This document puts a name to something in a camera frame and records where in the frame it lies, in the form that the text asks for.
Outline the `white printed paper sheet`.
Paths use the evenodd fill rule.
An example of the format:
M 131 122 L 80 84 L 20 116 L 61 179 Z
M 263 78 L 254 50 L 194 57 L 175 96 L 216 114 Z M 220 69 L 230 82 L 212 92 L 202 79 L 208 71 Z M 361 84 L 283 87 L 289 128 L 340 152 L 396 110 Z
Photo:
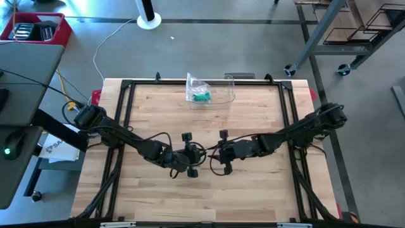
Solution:
M 49 163 L 75 162 L 79 159 L 79 155 L 79 149 L 52 134 L 47 134 L 39 158 L 48 159 Z

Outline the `black computer mouse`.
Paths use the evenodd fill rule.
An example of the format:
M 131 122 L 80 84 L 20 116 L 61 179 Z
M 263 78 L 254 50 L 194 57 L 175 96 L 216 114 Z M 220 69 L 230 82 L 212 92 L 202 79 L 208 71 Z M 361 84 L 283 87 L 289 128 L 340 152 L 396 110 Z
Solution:
M 15 160 L 21 155 L 25 135 L 23 130 L 17 130 L 6 137 L 3 144 L 3 156 L 6 160 Z

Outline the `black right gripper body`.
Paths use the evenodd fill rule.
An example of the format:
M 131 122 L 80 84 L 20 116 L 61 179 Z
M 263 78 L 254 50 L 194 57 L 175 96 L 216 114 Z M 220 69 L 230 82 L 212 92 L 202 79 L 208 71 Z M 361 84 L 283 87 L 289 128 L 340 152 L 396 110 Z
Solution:
M 217 160 L 225 165 L 223 175 L 230 175 L 233 172 L 231 162 L 235 159 L 244 160 L 254 156 L 256 145 L 252 140 L 242 139 L 240 141 L 228 141 L 228 130 L 220 131 L 221 141 L 218 142 L 219 155 Z

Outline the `clear plastic container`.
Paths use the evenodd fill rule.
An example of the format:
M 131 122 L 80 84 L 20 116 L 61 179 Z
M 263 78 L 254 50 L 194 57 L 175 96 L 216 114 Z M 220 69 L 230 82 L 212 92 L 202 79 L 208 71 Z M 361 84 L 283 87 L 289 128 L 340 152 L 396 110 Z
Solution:
M 212 100 L 210 103 L 188 102 L 193 110 L 225 110 L 229 109 L 235 99 L 234 79 L 224 79 L 221 82 L 209 84 L 211 86 Z

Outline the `silver metal bracket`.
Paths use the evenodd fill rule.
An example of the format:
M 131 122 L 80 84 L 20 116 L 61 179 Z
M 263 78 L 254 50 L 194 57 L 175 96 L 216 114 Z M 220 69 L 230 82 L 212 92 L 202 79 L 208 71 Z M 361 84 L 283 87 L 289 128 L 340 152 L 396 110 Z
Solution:
M 99 228 L 133 228 L 136 227 L 136 222 L 103 222 Z
M 313 225 L 295 222 L 280 222 L 277 223 L 277 228 L 313 228 Z

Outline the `black appliance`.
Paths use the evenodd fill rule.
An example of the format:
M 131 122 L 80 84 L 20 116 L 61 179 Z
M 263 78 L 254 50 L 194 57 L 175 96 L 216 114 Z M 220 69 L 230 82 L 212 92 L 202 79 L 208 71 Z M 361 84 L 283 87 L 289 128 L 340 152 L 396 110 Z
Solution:
M 33 36 L 35 41 L 50 41 L 58 24 L 52 21 L 34 23 Z

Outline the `red plastic crate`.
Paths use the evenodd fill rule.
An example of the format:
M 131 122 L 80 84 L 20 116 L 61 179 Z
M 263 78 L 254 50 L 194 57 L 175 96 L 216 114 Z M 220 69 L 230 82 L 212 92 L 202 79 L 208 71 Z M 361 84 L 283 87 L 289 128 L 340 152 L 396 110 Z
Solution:
M 37 23 L 43 21 L 52 21 L 58 24 L 56 32 L 50 41 L 35 41 L 34 37 L 31 40 L 19 41 L 19 40 L 9 40 L 8 36 L 16 23 Z M 64 48 L 67 47 L 69 38 L 72 33 L 72 28 L 68 24 L 64 14 L 62 13 L 26 13 L 17 12 L 15 17 L 11 17 L 9 22 L 6 24 L 4 30 L 0 34 L 0 41 L 8 42 L 22 42 L 31 44 L 50 44 L 50 45 L 61 45 Z

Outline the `silver metal appliance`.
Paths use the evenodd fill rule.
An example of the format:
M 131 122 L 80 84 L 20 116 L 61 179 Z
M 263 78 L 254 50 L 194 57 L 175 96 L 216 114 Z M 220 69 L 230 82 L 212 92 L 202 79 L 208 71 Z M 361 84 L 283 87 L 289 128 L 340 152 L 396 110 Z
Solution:
M 16 23 L 10 32 L 9 40 L 27 41 L 34 36 L 35 25 L 33 23 Z

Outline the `black metal table frame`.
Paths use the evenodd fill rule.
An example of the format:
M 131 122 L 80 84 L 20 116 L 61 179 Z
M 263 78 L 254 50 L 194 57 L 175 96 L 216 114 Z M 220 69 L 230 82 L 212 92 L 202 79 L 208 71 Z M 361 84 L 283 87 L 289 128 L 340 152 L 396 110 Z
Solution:
M 247 80 L 235 85 L 235 100 L 225 110 L 193 110 L 185 100 L 185 84 L 173 79 L 106 79 L 99 104 L 114 115 L 123 99 L 121 122 L 141 137 L 169 133 L 173 147 L 182 149 L 181 135 L 191 132 L 195 142 L 210 148 L 219 132 L 230 138 L 275 132 L 312 112 L 305 80 L 278 90 L 280 82 Z M 234 171 L 221 176 L 217 161 L 206 160 L 199 176 L 190 178 L 145 161 L 126 146 L 115 187 L 108 189 L 103 215 L 146 222 L 286 222 L 299 216 L 286 144 L 270 156 L 234 161 Z

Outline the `black desk support beam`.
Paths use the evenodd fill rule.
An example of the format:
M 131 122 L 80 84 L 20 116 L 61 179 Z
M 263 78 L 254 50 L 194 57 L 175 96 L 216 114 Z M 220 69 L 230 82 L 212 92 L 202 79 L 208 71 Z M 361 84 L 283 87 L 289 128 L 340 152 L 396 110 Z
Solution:
M 80 151 L 86 152 L 87 150 L 88 142 L 85 136 L 81 136 L 78 132 L 71 130 L 41 109 L 35 112 L 31 124 L 42 127 L 48 133 L 62 139 L 64 142 Z

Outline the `grey metal plate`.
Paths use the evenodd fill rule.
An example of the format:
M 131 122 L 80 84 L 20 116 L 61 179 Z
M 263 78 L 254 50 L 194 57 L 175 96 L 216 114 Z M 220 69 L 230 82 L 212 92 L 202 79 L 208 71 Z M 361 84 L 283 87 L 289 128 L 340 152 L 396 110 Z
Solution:
M 254 73 L 225 73 L 224 74 L 224 79 L 255 79 L 256 76 Z

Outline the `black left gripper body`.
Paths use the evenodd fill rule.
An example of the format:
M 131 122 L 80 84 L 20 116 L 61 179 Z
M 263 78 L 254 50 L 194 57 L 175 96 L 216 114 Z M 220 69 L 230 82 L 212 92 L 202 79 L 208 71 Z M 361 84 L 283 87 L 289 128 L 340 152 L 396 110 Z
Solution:
M 200 153 L 200 149 L 205 149 L 205 147 L 192 140 L 191 132 L 183 133 L 182 141 L 185 143 L 184 149 L 175 152 L 174 170 L 176 174 L 174 178 L 182 172 L 186 172 L 188 177 L 197 178 L 199 174 L 195 167 L 205 162 L 205 160 L 201 160 L 205 153 Z

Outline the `grey desk panel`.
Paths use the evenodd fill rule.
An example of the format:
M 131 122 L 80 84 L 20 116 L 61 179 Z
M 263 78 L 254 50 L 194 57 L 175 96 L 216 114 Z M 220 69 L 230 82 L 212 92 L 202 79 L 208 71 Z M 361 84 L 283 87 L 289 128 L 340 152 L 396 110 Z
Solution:
M 15 160 L 6 160 L 3 156 L 3 144 L 6 137 L 17 130 L 26 135 L 21 155 Z M 43 128 L 38 126 L 0 125 L 0 210 L 7 209 L 18 189 L 27 165 L 36 150 Z
M 11 43 L 0 45 L 0 87 L 9 98 L 0 111 L 0 125 L 31 123 L 65 48 L 60 45 Z

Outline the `grey metal cart frame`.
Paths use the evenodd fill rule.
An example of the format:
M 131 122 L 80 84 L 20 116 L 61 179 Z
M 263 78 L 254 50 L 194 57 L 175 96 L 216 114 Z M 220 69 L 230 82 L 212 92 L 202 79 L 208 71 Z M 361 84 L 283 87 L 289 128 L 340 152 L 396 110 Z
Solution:
M 394 26 L 394 29 L 387 32 L 382 32 L 377 38 L 369 43 L 359 44 L 344 44 L 344 45 L 324 45 L 323 35 L 327 31 L 333 19 L 336 17 L 339 10 L 345 5 L 347 0 L 293 0 L 299 13 L 300 24 L 305 27 L 306 22 L 302 6 L 310 5 L 313 7 L 313 14 L 316 17 L 316 28 L 312 34 L 308 34 L 305 38 L 306 45 L 298 59 L 292 64 L 296 67 L 296 71 L 301 65 L 311 56 L 316 55 L 348 55 L 354 56 L 355 59 L 349 64 L 351 70 L 357 69 L 362 65 L 372 54 L 383 46 L 393 35 L 405 28 L 405 16 Z

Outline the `black flat device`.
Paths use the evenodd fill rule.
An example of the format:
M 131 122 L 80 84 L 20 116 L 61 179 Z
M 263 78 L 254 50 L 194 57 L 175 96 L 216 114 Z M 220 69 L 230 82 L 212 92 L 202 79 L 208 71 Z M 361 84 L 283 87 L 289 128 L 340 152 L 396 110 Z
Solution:
M 4 108 L 8 98 L 9 98 L 9 90 L 0 87 L 0 111 Z

